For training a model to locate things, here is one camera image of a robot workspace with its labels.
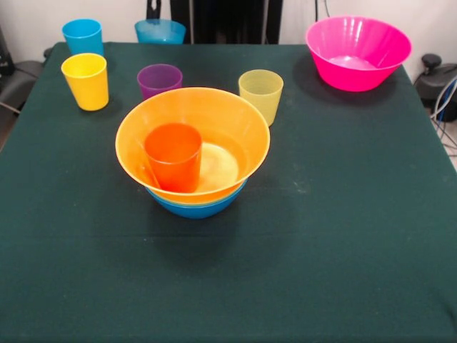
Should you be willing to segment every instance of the stacked bowls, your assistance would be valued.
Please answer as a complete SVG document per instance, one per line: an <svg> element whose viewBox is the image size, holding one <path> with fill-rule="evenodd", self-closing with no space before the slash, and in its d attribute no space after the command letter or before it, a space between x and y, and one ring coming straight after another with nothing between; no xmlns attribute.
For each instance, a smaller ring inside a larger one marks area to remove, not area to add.
<svg viewBox="0 0 457 343"><path fill-rule="evenodd" d="M163 190L149 166L145 138L170 123L188 124L203 139L199 184L192 193ZM227 91L202 87L175 89L141 102L116 135L116 154L126 173L160 205L192 219L225 209L260 167L269 145L268 125L256 107Z"/></svg>

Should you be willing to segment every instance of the magenta bowl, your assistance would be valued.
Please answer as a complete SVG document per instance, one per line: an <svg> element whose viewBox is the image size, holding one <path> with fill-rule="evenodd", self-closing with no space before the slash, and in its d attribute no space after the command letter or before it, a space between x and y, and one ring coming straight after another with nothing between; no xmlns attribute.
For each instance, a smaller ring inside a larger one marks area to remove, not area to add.
<svg viewBox="0 0 457 343"><path fill-rule="evenodd" d="M376 88L412 50L402 31L363 16L320 20L311 25L305 39L321 78L344 91Z"/></svg>

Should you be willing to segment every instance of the pale yellow cup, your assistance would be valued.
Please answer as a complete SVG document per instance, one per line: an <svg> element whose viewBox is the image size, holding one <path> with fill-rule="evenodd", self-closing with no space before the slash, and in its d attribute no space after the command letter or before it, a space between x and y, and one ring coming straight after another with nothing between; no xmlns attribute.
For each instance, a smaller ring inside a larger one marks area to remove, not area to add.
<svg viewBox="0 0 457 343"><path fill-rule="evenodd" d="M240 96L253 104L271 126L283 91L283 79L269 70L250 70L238 80Z"/></svg>

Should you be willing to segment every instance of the blue cup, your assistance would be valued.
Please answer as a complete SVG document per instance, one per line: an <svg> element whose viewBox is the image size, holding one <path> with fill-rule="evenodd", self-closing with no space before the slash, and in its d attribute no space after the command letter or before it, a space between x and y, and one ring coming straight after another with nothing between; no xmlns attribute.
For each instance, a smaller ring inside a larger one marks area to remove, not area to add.
<svg viewBox="0 0 457 343"><path fill-rule="evenodd" d="M167 19L147 19L135 24L139 43L183 44L186 27Z"/></svg>
<svg viewBox="0 0 457 343"><path fill-rule="evenodd" d="M103 56L101 24L93 19L76 19L62 28L66 43L73 55L91 52Z"/></svg>

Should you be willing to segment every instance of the yellow cup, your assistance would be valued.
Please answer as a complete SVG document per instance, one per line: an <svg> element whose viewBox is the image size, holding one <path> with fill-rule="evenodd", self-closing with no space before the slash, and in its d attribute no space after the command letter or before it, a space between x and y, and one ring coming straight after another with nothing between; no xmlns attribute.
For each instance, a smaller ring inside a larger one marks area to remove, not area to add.
<svg viewBox="0 0 457 343"><path fill-rule="evenodd" d="M240 96L253 104L271 126L283 91L283 79L269 70L250 70L238 80Z"/></svg>
<svg viewBox="0 0 457 343"><path fill-rule="evenodd" d="M61 67L76 103L85 111L96 111L108 104L106 60L97 54L77 54Z"/></svg>

